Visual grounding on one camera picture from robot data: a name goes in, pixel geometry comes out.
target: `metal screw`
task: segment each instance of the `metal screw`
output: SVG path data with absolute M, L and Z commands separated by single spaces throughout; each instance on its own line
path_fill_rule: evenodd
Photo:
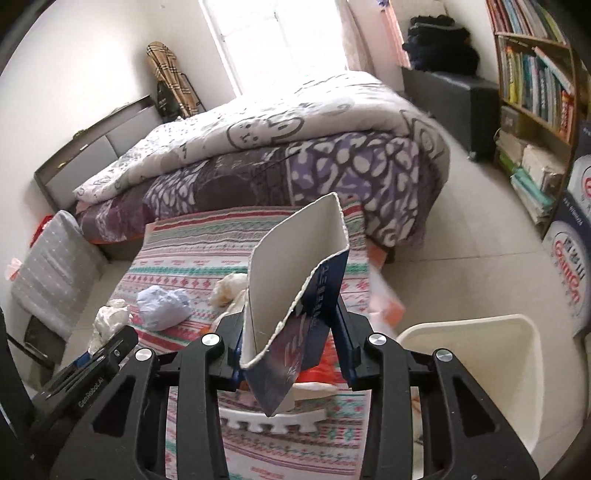
M 451 353 L 449 350 L 445 350 L 444 348 L 438 350 L 435 356 L 442 362 L 451 362 L 453 359 L 453 353 Z
M 152 356 L 152 350 L 149 348 L 142 348 L 135 353 L 135 358 L 140 362 L 148 360 Z
M 207 346 L 217 345 L 220 341 L 219 335 L 215 333 L 208 333 L 201 338 L 201 343 Z
M 374 333 L 373 335 L 369 336 L 369 343 L 378 346 L 383 345 L 386 343 L 386 337 L 381 333 Z

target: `purple patterned bedspread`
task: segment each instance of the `purple patterned bedspread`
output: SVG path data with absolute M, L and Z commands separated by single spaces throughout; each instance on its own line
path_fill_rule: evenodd
M 220 155 L 92 205 L 78 215 L 97 244 L 140 237 L 158 219 L 240 206 L 303 206 L 336 192 L 357 196 L 366 234 L 383 247 L 421 244 L 447 165 L 425 145 L 389 132 L 350 132 Z

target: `patterned rug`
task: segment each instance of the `patterned rug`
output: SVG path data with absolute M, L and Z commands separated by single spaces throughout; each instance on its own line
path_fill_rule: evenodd
M 207 299 L 217 280 L 232 272 L 246 272 L 258 241 L 274 225 L 297 209 L 244 207 L 187 215 L 153 224 L 144 246 L 112 298 L 131 305 L 140 344 L 159 353 L 177 351 L 199 337 L 220 313 Z M 368 259 L 363 213 L 359 202 L 343 203 L 351 250 L 341 294 L 353 312 L 364 314 L 369 304 Z M 139 326 L 136 296 L 150 285 L 184 288 L 194 313 L 162 332 Z M 345 479 L 359 475 L 369 408 L 365 393 L 339 386 L 340 393 L 322 400 L 298 402 L 297 411 L 324 408 L 327 420 L 318 431 L 288 434 L 251 433 L 222 427 L 230 478 L 234 480 Z M 176 479 L 176 392 L 171 389 L 167 422 L 167 477 Z M 250 392 L 219 393 L 219 405 L 235 410 L 259 410 Z

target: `pile of dark clothes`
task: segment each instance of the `pile of dark clothes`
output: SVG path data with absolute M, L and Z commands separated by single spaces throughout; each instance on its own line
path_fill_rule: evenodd
M 453 18 L 413 17 L 408 41 L 402 45 L 410 65 L 426 72 L 450 72 L 474 75 L 480 60 L 469 44 L 470 32 L 456 25 Z

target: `window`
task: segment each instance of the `window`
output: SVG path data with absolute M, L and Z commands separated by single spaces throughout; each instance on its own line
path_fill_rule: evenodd
M 335 0 L 203 0 L 242 93 L 346 69 Z

